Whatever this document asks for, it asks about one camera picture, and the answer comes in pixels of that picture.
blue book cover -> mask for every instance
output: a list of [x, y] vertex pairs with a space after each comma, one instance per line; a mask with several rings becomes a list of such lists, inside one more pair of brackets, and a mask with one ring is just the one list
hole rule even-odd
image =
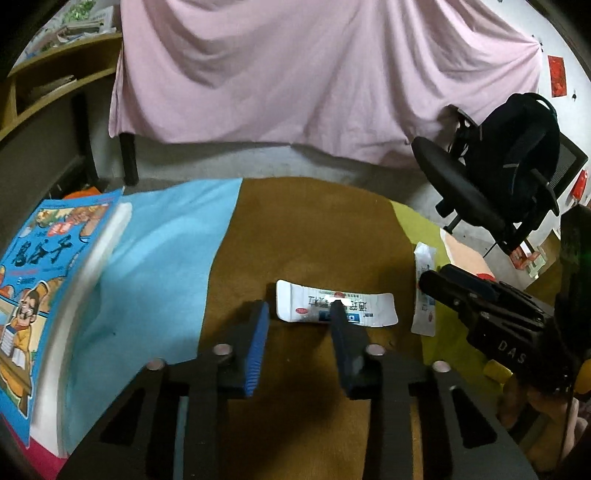
[[27, 447], [57, 307], [121, 193], [41, 202], [0, 261], [0, 413]]

white packet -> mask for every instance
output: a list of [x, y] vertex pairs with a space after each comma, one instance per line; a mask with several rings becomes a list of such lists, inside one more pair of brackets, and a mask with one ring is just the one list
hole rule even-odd
[[417, 296], [414, 305], [413, 326], [410, 331], [418, 335], [435, 336], [435, 299], [418, 288], [418, 279], [427, 270], [435, 270], [437, 248], [422, 242], [414, 249], [415, 272], [417, 275]]
[[335, 300], [343, 302], [351, 323], [364, 327], [398, 323], [391, 293], [344, 293], [277, 281], [277, 316], [286, 322], [327, 323], [330, 321], [330, 304]]

blue cloth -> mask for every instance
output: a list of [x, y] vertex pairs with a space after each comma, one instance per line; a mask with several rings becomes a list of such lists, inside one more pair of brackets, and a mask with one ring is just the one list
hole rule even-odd
[[196, 356], [213, 259], [242, 180], [198, 180], [137, 193], [132, 219], [90, 295], [66, 388], [68, 452], [155, 357]]

bookshelf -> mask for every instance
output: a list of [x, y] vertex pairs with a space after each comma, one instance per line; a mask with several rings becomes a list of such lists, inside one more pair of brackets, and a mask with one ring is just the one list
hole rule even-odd
[[[121, 43], [121, 33], [84, 38], [52, 48], [13, 68], [0, 83], [0, 142], [52, 102], [114, 74]], [[73, 75], [76, 80], [33, 103], [26, 103], [31, 89], [67, 75]]]

pink sheet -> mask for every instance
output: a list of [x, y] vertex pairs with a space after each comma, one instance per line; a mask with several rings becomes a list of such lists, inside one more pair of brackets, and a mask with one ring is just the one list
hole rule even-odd
[[537, 91], [538, 41], [479, 0], [122, 0], [109, 133], [314, 146], [391, 167]]

